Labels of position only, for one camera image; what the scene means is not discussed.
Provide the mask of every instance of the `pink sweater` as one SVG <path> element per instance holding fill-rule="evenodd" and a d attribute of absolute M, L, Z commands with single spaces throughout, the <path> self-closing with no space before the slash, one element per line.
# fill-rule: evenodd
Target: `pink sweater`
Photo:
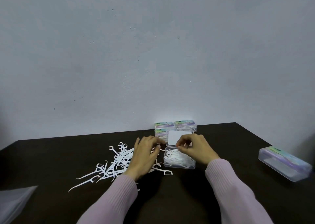
<path fill-rule="evenodd" d="M 253 191 L 236 176 L 228 161 L 215 159 L 208 164 L 205 172 L 220 205 L 222 224 L 273 223 L 255 199 Z M 77 224 L 123 223 L 137 195 L 134 180 L 120 175 Z"/>

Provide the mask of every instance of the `person's right hand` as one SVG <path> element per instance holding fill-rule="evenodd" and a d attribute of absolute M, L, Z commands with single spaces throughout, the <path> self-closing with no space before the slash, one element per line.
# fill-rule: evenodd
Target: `person's right hand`
<path fill-rule="evenodd" d="M 203 135 L 184 134 L 177 141 L 176 147 L 182 153 L 206 165 L 212 160 L 220 158 L 210 147 Z"/>

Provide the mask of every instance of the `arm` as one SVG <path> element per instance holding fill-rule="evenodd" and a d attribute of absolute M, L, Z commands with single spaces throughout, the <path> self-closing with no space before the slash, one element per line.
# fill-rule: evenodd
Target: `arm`
<path fill-rule="evenodd" d="M 207 164 L 206 177 L 218 200 L 222 224 L 272 224 L 253 191 L 235 174 L 230 163 L 215 153 L 203 135 L 183 135 L 176 147 L 197 162 Z"/>
<path fill-rule="evenodd" d="M 151 153 L 153 145 L 165 143 L 153 136 L 143 137 L 139 141 L 137 138 L 127 171 L 116 178 L 109 189 L 80 217 L 77 224 L 123 223 L 138 195 L 136 181 L 148 173 L 160 152 L 161 146 L 157 145 Z"/>
<path fill-rule="evenodd" d="M 253 191 L 236 176 L 228 161 L 215 159 L 209 162 L 206 177 L 218 200 L 222 224 L 273 223 Z"/>

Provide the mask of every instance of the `sleeve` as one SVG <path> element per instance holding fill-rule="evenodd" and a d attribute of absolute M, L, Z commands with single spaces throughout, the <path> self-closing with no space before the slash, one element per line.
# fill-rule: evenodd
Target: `sleeve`
<path fill-rule="evenodd" d="M 273 223 L 253 191 L 236 176 L 228 161 L 215 159 L 205 172 L 220 206 L 222 224 Z"/>
<path fill-rule="evenodd" d="M 138 189 L 127 175 L 119 175 L 109 189 L 80 217 L 77 224 L 123 223 Z"/>

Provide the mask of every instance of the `tabletop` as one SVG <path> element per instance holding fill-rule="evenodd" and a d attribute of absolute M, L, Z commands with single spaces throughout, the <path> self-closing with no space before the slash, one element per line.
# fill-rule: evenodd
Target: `tabletop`
<path fill-rule="evenodd" d="M 258 160 L 259 149 L 270 146 L 237 123 L 198 126 L 218 155 L 228 160 L 237 176 L 254 192 L 275 224 L 313 223 L 315 178 L 290 182 Z M 0 151 L 0 190 L 38 186 L 22 213 L 12 222 L 76 223 L 112 184 L 111 178 L 81 183 L 76 178 L 95 170 L 98 163 L 114 160 L 109 146 L 120 142 L 128 149 L 137 137 L 154 130 L 92 134 L 17 141 Z M 124 223 L 221 223 L 220 208 L 208 183 L 205 166 L 194 170 L 165 168 L 139 180 L 138 197 Z"/>

